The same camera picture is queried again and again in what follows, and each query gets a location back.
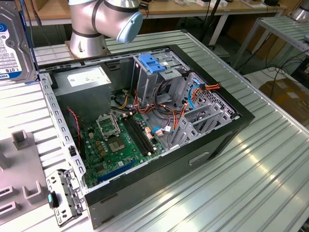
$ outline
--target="hard drive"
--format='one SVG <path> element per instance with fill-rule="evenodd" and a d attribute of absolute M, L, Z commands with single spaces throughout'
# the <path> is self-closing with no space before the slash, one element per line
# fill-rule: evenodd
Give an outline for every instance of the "hard drive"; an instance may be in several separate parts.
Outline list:
<path fill-rule="evenodd" d="M 14 1 L 0 1 L 0 85 L 37 79 L 22 19 Z"/>

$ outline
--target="blue pcie slot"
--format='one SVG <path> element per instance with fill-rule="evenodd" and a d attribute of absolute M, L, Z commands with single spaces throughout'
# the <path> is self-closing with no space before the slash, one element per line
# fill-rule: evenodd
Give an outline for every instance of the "blue pcie slot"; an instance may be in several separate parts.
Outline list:
<path fill-rule="evenodd" d="M 101 177 L 98 178 L 98 182 L 104 181 L 104 180 L 108 180 L 120 173 L 125 172 L 126 170 L 129 170 L 130 168 L 132 168 L 132 165 L 136 162 L 136 159 L 131 161 L 131 163 L 126 164 L 125 166 L 118 168 L 117 170 L 114 170 L 110 173 L 107 173 L 106 175 L 103 175 Z"/>

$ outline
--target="open computer tower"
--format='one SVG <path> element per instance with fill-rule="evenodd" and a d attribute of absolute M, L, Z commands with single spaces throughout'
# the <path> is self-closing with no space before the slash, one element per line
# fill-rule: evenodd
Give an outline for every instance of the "open computer tower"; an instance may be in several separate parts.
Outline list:
<path fill-rule="evenodd" d="M 70 170 L 47 177 L 59 226 L 97 228 L 218 156 L 254 116 L 178 46 L 40 67 Z"/>

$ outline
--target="expansion slot bracket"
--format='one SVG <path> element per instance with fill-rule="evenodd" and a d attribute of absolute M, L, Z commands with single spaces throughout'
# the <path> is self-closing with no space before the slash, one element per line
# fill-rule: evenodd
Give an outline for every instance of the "expansion slot bracket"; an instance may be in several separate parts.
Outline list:
<path fill-rule="evenodd" d="M 73 169 L 57 170 L 46 178 L 48 202 L 59 227 L 76 219 L 86 209 L 85 200 Z"/>

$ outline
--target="wooden table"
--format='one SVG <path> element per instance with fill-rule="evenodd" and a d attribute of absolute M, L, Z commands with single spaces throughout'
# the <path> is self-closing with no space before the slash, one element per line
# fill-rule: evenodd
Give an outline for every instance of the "wooden table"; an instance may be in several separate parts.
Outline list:
<path fill-rule="evenodd" d="M 226 7 L 218 8 L 215 15 L 221 15 L 219 23 L 213 33 L 210 41 L 210 45 L 216 43 L 220 32 L 229 15 L 241 15 L 241 14 L 261 14 L 261 13 L 276 13 L 275 16 L 280 16 L 286 7 L 281 5 L 280 7 L 268 6 L 267 8 L 253 9 L 247 6 L 240 0 L 234 0 L 232 3 L 228 3 Z M 179 5 L 174 0 L 168 2 L 161 2 L 153 0 L 149 4 L 149 15 L 145 10 L 141 10 L 144 18 L 179 18 L 179 17 L 194 17 L 205 16 L 207 7 L 202 7 L 196 3 L 188 3 L 186 5 Z M 70 9 L 67 0 L 49 0 L 39 11 L 39 17 L 42 20 L 43 25 L 59 25 L 70 24 Z M 33 25 L 37 25 L 32 12 L 30 12 L 30 18 Z"/>

